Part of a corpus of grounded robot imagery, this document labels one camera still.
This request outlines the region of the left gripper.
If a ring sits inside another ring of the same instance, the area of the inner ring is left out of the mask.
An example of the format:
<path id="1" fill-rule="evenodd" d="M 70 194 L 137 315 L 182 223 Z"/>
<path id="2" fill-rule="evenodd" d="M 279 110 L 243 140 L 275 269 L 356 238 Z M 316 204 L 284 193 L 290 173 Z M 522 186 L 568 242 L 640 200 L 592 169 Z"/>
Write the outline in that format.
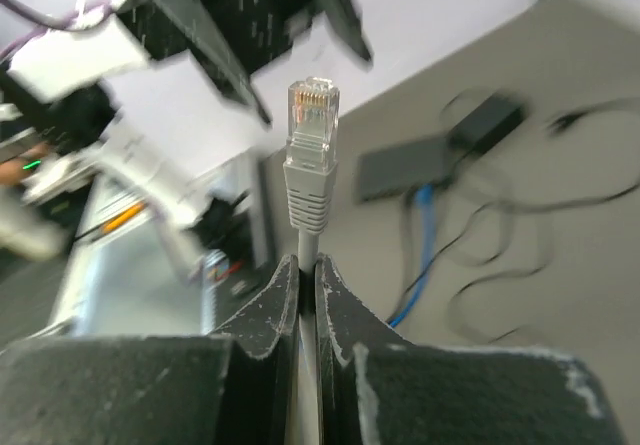
<path id="1" fill-rule="evenodd" d="M 295 37 L 310 27 L 318 7 L 337 37 L 363 62 L 373 63 L 360 12 L 352 0 L 151 1 L 219 69 L 240 102 L 265 125 L 272 124 L 271 115 L 247 72 L 254 73 L 288 53 Z"/>

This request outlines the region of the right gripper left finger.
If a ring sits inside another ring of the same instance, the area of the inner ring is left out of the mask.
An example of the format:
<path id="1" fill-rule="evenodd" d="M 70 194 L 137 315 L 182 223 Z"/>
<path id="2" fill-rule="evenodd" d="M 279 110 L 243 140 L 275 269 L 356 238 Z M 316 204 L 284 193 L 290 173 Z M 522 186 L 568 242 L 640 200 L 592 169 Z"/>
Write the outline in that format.
<path id="1" fill-rule="evenodd" d="M 21 340 L 1 354 L 5 444 L 290 444 L 298 261 L 213 333 Z"/>

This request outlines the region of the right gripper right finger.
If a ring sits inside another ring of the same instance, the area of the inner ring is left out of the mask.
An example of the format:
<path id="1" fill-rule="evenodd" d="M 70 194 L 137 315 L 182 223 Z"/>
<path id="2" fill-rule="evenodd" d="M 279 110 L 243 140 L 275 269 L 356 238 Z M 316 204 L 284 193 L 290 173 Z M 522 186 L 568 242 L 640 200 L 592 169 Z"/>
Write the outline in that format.
<path id="1" fill-rule="evenodd" d="M 419 346 L 315 269 L 325 444 L 622 444 L 596 377 L 543 347 Z"/>

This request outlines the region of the black network switch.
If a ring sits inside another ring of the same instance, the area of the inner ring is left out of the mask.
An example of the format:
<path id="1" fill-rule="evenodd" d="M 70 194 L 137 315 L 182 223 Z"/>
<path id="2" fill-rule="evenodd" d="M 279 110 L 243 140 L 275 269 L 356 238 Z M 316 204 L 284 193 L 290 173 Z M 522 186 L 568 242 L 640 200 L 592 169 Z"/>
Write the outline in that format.
<path id="1" fill-rule="evenodd" d="M 443 136 L 430 136 L 361 155 L 357 161 L 354 198 L 365 203 L 395 197 L 423 186 L 451 182 L 453 153 Z"/>

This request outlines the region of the black power adapter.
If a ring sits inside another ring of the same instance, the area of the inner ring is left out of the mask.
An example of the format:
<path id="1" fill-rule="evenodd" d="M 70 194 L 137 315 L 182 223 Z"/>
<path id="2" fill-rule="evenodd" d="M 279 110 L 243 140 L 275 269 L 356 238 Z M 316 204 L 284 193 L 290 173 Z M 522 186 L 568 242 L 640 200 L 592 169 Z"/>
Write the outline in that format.
<path id="1" fill-rule="evenodd" d="M 526 116 L 526 104 L 522 100 L 494 93 L 447 133 L 448 145 L 461 152 L 485 154 L 513 132 Z"/>

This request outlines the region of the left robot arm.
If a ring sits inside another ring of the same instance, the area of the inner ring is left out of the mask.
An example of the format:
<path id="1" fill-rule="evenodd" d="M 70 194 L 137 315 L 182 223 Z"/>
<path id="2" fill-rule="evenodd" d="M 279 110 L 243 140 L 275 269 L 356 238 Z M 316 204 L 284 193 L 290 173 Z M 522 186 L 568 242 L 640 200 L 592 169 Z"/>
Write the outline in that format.
<path id="1" fill-rule="evenodd" d="M 309 28 L 319 14 L 357 56 L 371 60 L 352 0 L 122 0 L 109 5 L 105 18 L 130 32 L 151 61 L 191 53 L 225 99 L 270 127 L 271 115 L 251 75 L 291 50 L 300 34 L 295 19 Z M 46 97 L 29 89 L 14 69 L 3 68 L 1 85 L 36 131 L 60 151 L 27 188 L 28 202 L 45 202 L 82 176 L 107 174 L 141 195 L 172 227 L 194 234 L 204 248 L 219 249 L 233 260 L 245 256 L 248 246 L 232 202 L 190 190 L 160 163 L 145 172 L 114 136 L 104 135 L 119 113 L 97 80 L 88 78 Z"/>

